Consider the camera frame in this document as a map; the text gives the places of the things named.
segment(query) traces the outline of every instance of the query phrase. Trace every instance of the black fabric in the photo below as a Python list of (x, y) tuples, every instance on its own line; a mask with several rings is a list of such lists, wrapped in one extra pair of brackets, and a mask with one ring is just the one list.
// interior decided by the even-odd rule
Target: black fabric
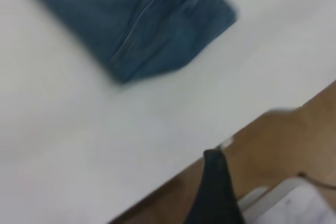
[(220, 150), (203, 154), (203, 175), (184, 224), (243, 224), (226, 159)]

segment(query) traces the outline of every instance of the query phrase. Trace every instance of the denim jeans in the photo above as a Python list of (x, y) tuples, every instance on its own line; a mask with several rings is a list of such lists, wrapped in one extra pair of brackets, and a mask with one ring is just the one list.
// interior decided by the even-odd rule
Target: denim jeans
[(120, 82), (181, 68), (235, 21), (224, 0), (43, 0)]

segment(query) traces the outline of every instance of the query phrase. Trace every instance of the wooden surface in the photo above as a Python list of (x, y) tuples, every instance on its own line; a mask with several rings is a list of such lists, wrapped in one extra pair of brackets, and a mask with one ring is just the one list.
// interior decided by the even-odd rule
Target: wooden surface
[[(293, 112), (269, 112), (225, 149), (238, 198), (304, 171), (336, 184), (336, 82)], [(200, 182), (202, 161), (181, 172), (113, 223), (182, 223)], [(321, 190), (336, 208), (336, 192)]]

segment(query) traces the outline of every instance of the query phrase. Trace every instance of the white surface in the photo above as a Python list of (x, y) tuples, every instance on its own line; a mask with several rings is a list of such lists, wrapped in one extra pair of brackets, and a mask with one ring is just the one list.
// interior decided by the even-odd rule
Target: white surface
[(336, 215), (310, 183), (290, 178), (243, 213), (246, 224), (336, 224)]
[(0, 219), (99, 224), (336, 79), (336, 0), (232, 0), (186, 68), (119, 87), (37, 0), (0, 0)]

